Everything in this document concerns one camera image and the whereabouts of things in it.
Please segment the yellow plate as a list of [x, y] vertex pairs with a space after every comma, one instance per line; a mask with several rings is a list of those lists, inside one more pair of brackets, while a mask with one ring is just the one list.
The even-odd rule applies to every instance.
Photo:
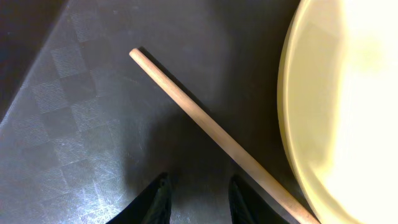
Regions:
[[397, 222], [397, 0], [301, 1], [280, 60], [278, 113], [322, 223]]

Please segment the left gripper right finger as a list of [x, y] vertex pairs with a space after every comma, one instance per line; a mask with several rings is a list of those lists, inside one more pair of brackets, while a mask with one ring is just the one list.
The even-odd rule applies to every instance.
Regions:
[[230, 179], [228, 199], [233, 224], [288, 224], [238, 175]]

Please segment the wooden chopstick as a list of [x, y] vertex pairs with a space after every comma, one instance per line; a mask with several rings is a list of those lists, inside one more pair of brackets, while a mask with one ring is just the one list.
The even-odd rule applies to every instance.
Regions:
[[299, 223], [318, 223], [283, 186], [139, 49], [129, 56], [204, 132]]

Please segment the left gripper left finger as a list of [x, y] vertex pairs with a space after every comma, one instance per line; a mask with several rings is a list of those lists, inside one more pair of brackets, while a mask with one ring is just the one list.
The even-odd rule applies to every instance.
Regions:
[[163, 172], [107, 224], [169, 224], [171, 208], [172, 184]]

